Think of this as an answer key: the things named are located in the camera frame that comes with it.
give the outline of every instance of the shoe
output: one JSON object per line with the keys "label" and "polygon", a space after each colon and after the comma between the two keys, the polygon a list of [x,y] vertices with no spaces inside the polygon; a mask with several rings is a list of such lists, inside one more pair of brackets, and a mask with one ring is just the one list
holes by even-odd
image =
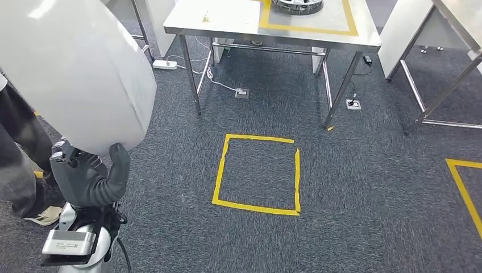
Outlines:
{"label": "shoe", "polygon": [[58,206],[49,206],[35,218],[24,218],[24,220],[32,221],[41,226],[49,226],[60,218],[61,212],[62,208],[59,208]]}

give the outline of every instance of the yellow tape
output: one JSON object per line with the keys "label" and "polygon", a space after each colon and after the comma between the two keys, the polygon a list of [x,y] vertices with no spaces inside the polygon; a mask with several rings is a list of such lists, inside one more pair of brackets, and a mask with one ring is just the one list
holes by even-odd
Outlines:
{"label": "yellow tape", "polygon": [[261,0],[261,1],[263,3],[263,9],[261,11],[261,17],[259,21],[259,27],[261,28],[269,28],[272,30],[317,32],[317,33],[336,34],[336,35],[344,35],[344,36],[358,36],[358,31],[356,30],[355,20],[353,18],[353,13],[351,12],[349,0],[341,0],[343,5],[343,11],[345,13],[345,18],[348,25],[348,31],[326,30],[322,28],[312,28],[312,27],[295,27],[295,26],[286,26],[282,24],[270,24],[269,11],[271,10],[271,0]]}
{"label": "yellow tape", "polygon": [[479,232],[480,239],[482,239],[482,221],[480,221],[479,214],[477,213],[477,210],[475,209],[472,200],[470,199],[470,196],[465,188],[464,183],[462,182],[462,178],[460,178],[459,172],[457,171],[456,166],[461,166],[461,167],[471,167],[471,168],[482,168],[482,163],[478,162],[470,162],[470,161],[461,161],[461,160],[454,160],[454,159],[445,159],[448,165],[448,169],[452,173],[452,177],[455,180],[455,184],[457,185],[457,188],[459,188],[460,195],[462,196],[462,199],[464,200],[467,210],[472,217],[472,221],[475,224],[475,228],[477,228],[477,231]]}
{"label": "yellow tape", "polygon": [[216,182],[214,186],[214,193],[213,193],[213,200],[212,203],[215,205],[220,206],[227,206],[229,208],[234,209],[243,209],[243,210],[250,210],[253,212],[262,212],[262,213],[271,213],[271,214],[281,214],[281,215],[289,215],[289,216],[299,216],[299,212],[301,210],[300,207],[300,150],[296,149],[296,153],[294,155],[294,208],[295,210],[291,209],[273,209],[267,208],[264,206],[252,206],[246,204],[240,204],[235,202],[229,202],[219,199],[219,191],[221,189],[221,181],[223,176],[223,170],[225,167],[225,160],[226,160],[226,153],[228,149],[228,143],[231,138],[237,139],[252,139],[252,140],[267,140],[267,141],[275,141],[275,142],[283,142],[283,143],[290,143],[294,144],[294,140],[287,139],[287,138],[275,138],[272,136],[259,136],[259,135],[235,135],[235,134],[226,134],[225,142],[223,145],[223,151],[221,153],[221,159],[219,161],[218,167],[218,175],[216,176]]}
{"label": "yellow tape", "polygon": [[233,134],[226,134],[226,141],[230,138],[239,138],[239,139],[254,139],[254,140],[267,140],[267,141],[276,141],[276,142],[283,142],[283,143],[290,143],[293,144],[294,140],[288,138],[275,138],[272,136],[261,136],[261,135],[233,135]]}
{"label": "yellow tape", "polygon": [[34,175],[38,179],[42,179],[44,177],[44,173],[39,171],[34,171]]}
{"label": "yellow tape", "polygon": [[223,170],[225,168],[225,157],[227,153],[227,143],[229,142],[230,135],[226,134],[225,137],[225,143],[223,146],[223,152],[221,153],[221,160],[219,161],[219,167],[218,167],[218,175],[216,176],[216,185],[214,187],[214,194],[213,194],[213,204],[214,201],[218,200],[219,197],[219,189],[221,188],[221,180],[223,177]]}
{"label": "yellow tape", "polygon": [[220,206],[227,206],[229,208],[234,208],[234,209],[250,210],[252,212],[263,212],[263,213],[281,214],[281,215],[290,215],[290,216],[300,215],[296,210],[291,210],[291,209],[272,209],[272,208],[266,208],[264,206],[252,206],[252,205],[234,203],[234,202],[223,201],[223,200],[213,201],[213,204],[220,205]]}
{"label": "yellow tape", "polygon": [[294,154],[294,209],[300,212],[300,149]]}

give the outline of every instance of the power adapter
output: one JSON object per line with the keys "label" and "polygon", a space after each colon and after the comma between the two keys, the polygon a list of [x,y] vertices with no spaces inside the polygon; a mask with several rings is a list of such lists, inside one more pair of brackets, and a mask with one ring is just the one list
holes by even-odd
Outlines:
{"label": "power adapter", "polygon": [[363,56],[363,61],[368,65],[368,66],[372,66],[372,58],[370,58],[370,56]]}

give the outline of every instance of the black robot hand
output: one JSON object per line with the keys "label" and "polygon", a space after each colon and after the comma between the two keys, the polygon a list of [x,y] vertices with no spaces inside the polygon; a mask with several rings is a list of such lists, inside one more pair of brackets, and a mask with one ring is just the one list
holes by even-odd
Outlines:
{"label": "black robot hand", "polygon": [[109,174],[97,155],[80,151],[66,140],[56,143],[52,151],[53,175],[72,205],[105,206],[119,201],[126,193],[130,157],[120,143],[110,146],[112,167]]}

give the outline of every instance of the floor outlet box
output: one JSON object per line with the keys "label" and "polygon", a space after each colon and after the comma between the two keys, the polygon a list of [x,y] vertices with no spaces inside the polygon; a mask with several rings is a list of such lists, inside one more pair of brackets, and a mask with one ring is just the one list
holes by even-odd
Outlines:
{"label": "floor outlet box", "polygon": [[236,90],[236,95],[234,95],[236,98],[250,98],[250,90],[249,89],[242,89],[238,88]]}
{"label": "floor outlet box", "polygon": [[362,105],[360,104],[360,101],[354,101],[354,100],[346,100],[347,102],[347,109],[348,110],[361,110]]}

